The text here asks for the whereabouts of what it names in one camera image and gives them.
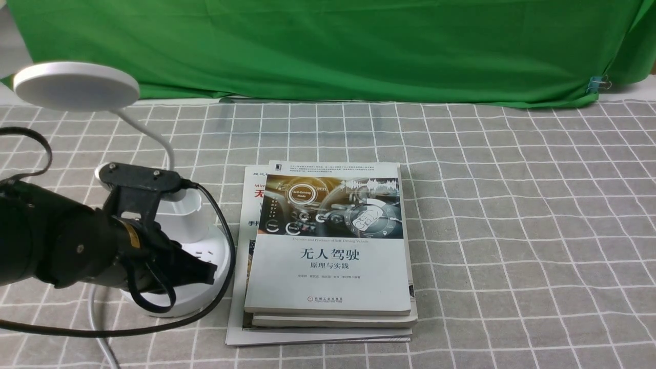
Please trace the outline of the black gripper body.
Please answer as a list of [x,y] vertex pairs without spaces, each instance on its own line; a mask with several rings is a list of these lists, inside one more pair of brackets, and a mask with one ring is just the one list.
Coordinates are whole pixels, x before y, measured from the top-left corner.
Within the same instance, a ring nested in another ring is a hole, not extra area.
[[111,218],[100,236],[100,250],[98,285],[164,294],[180,280],[180,243],[156,222],[143,227],[138,220]]

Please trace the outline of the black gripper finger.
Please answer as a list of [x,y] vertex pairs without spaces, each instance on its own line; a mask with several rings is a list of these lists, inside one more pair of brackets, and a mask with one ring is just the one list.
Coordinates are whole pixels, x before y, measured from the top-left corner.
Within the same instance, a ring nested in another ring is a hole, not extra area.
[[173,287],[204,283],[213,285],[217,266],[204,261],[202,254],[179,249],[172,256]]

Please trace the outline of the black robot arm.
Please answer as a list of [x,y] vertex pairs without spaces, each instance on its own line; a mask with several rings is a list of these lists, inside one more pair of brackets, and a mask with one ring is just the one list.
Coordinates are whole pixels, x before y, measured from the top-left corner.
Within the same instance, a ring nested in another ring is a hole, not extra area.
[[2,181],[2,284],[35,278],[137,292],[211,284],[216,266],[167,236],[155,221],[161,194],[126,187],[92,208],[32,183]]

